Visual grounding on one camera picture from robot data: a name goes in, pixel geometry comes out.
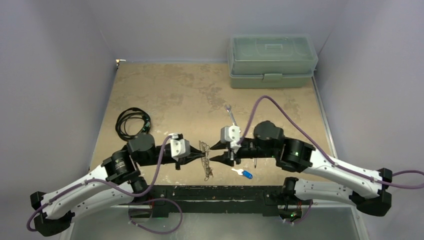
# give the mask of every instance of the plastic storage box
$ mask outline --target plastic storage box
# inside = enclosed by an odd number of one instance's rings
[[[308,34],[235,35],[228,48],[232,88],[297,88],[318,62]]]

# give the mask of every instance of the key with blue tag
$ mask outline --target key with blue tag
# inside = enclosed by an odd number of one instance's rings
[[[253,175],[250,172],[245,171],[243,169],[231,168],[231,170],[233,170],[234,172],[236,172],[238,175],[245,176],[248,179],[252,179],[253,178]]]

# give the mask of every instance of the table surface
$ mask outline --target table surface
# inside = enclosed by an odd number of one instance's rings
[[[150,133],[156,145],[162,144],[169,133],[182,133],[190,144],[199,148],[199,140],[212,146],[220,140],[220,129],[232,124],[224,105],[231,105],[237,124],[244,128],[255,101],[262,95],[276,100],[287,114],[308,133],[328,154],[331,154],[327,132],[323,123],[312,80],[301,88],[233,89],[230,87],[228,65],[225,63],[121,63],[101,124],[91,166],[102,163],[125,141],[115,132],[118,115],[131,107],[146,111],[152,120]],[[292,126],[280,111],[264,99],[256,111],[247,137],[252,137],[256,124],[269,120],[283,128],[284,135],[309,142]],[[129,133],[136,133],[142,120],[128,122]],[[212,151],[209,156],[222,154]],[[310,181],[326,179],[304,173],[283,171],[275,166],[273,158],[242,159],[236,168],[253,174],[253,179],[237,175],[227,165],[210,162],[213,177],[205,181],[202,162],[191,162],[175,170],[174,164],[162,165],[158,185],[282,185],[285,177],[298,177]],[[156,166],[140,168],[147,183],[152,180]]]

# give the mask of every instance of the blue object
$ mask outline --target blue object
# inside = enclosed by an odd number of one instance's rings
[[[250,172],[248,172],[248,171],[243,171],[241,174],[243,174],[243,176],[245,176],[248,179],[252,179],[253,178],[253,175]]]

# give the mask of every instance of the gray wall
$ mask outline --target gray wall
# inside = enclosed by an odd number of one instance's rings
[[[231,34],[309,33],[319,51],[347,0],[88,0],[114,55],[225,61]]]
[[[341,159],[424,170],[423,13],[422,0],[349,0],[337,21],[319,56],[317,83]],[[371,238],[423,239],[424,189],[389,192],[389,213],[365,219]]]
[[[115,64],[85,0],[0,1],[0,239],[45,239],[29,195],[87,172]]]

